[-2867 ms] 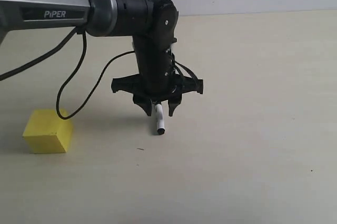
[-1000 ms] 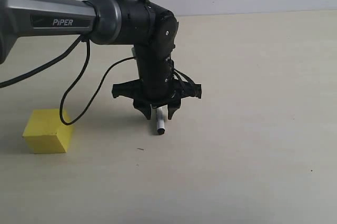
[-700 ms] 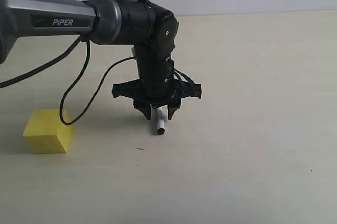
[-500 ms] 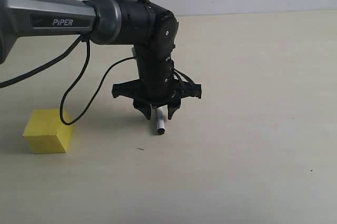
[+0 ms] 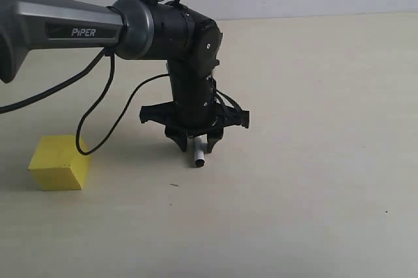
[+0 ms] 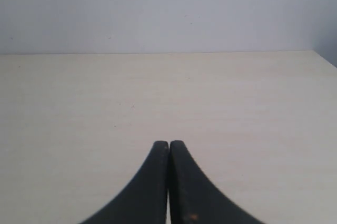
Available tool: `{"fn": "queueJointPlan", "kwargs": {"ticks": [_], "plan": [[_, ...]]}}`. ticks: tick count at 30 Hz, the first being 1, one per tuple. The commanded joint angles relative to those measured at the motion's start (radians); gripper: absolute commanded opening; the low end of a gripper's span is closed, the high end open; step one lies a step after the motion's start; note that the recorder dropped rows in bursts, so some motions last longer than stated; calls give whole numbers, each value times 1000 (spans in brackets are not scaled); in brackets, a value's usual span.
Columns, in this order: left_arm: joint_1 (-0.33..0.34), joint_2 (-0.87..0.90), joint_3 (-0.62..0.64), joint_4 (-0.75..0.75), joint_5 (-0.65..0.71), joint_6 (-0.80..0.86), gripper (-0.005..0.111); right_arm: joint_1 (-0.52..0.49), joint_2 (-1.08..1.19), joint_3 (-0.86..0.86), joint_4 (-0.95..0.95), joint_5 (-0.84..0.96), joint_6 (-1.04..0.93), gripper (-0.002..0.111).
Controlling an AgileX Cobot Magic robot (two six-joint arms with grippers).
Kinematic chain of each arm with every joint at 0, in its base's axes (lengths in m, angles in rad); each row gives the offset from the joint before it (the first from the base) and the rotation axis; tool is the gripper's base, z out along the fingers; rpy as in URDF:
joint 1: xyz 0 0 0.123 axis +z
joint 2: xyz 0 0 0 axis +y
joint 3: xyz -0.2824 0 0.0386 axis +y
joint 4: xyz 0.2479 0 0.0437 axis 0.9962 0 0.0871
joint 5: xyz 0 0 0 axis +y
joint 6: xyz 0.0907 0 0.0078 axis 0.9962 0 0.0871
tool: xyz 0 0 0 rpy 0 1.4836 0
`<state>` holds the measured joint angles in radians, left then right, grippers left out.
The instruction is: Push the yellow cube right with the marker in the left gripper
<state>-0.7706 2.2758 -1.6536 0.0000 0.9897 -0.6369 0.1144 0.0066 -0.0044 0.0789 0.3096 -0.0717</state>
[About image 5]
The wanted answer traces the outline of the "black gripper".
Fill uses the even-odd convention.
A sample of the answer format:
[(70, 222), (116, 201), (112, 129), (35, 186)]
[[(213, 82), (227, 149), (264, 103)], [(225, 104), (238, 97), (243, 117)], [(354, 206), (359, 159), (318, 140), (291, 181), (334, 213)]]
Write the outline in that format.
[[(222, 106), (215, 102), (211, 105), (208, 117), (196, 125), (187, 125), (180, 119), (179, 111), (174, 102), (164, 102), (150, 106), (142, 106), (140, 109), (140, 122), (153, 121), (170, 129), (184, 132), (188, 136), (206, 135), (206, 152), (213, 152), (214, 146), (223, 138), (223, 133), (209, 133), (226, 127), (242, 126), (249, 128), (249, 111), (240, 112), (230, 106)], [(185, 134), (167, 134), (181, 151), (187, 151), (188, 137)]]

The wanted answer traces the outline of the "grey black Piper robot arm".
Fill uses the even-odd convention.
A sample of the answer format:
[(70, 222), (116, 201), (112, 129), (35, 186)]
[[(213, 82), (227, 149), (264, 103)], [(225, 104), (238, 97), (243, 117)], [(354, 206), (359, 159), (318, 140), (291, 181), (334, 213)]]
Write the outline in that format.
[(249, 112), (213, 77), (222, 38), (213, 19), (175, 2), (1, 0), (1, 81), (13, 81), (32, 50), (99, 48), (111, 59), (165, 61), (172, 100), (143, 106), (140, 121), (164, 125), (182, 151), (203, 135), (211, 151), (226, 127), (249, 127)]

